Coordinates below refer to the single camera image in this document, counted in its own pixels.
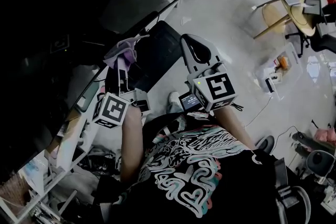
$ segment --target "person's right arm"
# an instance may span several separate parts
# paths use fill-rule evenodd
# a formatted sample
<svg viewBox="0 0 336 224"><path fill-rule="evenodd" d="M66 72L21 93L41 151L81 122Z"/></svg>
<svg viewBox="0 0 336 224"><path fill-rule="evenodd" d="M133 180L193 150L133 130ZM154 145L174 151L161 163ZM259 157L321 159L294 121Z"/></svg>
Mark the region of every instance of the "person's right arm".
<svg viewBox="0 0 336 224"><path fill-rule="evenodd" d="M227 130L235 139L241 141L252 151L257 149L229 106L214 110L214 114L220 126Z"/></svg>

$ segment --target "wooden table leg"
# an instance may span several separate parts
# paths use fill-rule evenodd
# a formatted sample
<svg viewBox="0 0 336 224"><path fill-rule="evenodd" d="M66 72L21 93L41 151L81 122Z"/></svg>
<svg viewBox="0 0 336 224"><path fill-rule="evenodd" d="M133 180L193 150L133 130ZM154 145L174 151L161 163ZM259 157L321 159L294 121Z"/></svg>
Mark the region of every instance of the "wooden table leg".
<svg viewBox="0 0 336 224"><path fill-rule="evenodd" d="M260 4L259 6L254 6L254 7L252 7L252 9L253 9L253 10L256 10L256 9L258 9L258 8L260 8L260 7L264 6L264 5L266 5L266 4L271 4L271 3L274 3L274 2L276 2L276 1L279 1L279 0L270 0L270 1L267 1L267 2L265 2L265 3Z"/></svg>
<svg viewBox="0 0 336 224"><path fill-rule="evenodd" d="M267 32L270 32L273 28L277 27L278 25L284 23L285 21L287 21L289 19L289 15L286 14L283 18L281 18L280 20L278 20L277 22L275 22L274 24L272 24L271 26L269 26L268 28L266 28L264 31L262 31L260 34L256 35L253 39L256 39L264 34L266 34Z"/></svg>

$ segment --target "heart graphic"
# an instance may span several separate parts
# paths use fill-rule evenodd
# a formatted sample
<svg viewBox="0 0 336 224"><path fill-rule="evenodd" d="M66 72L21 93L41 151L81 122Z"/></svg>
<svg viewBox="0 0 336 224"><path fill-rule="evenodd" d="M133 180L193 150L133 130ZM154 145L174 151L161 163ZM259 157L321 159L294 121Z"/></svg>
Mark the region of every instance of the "heart graphic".
<svg viewBox="0 0 336 224"><path fill-rule="evenodd" d="M189 179L191 178L191 176L193 175L193 173L194 173L194 166L190 165L188 167L187 171L185 172L185 174L183 174L183 173L174 173L174 176L176 176L177 178L182 179L182 180L188 182Z"/></svg>

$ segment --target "person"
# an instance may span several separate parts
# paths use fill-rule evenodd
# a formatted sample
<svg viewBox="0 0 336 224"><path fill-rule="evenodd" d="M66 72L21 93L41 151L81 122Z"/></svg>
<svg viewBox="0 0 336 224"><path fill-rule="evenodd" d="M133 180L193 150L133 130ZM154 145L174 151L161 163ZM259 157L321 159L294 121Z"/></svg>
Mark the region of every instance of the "person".
<svg viewBox="0 0 336 224"><path fill-rule="evenodd" d="M274 179L230 107L183 113L172 92L167 112L142 127L128 108L114 219L279 223Z"/></svg>

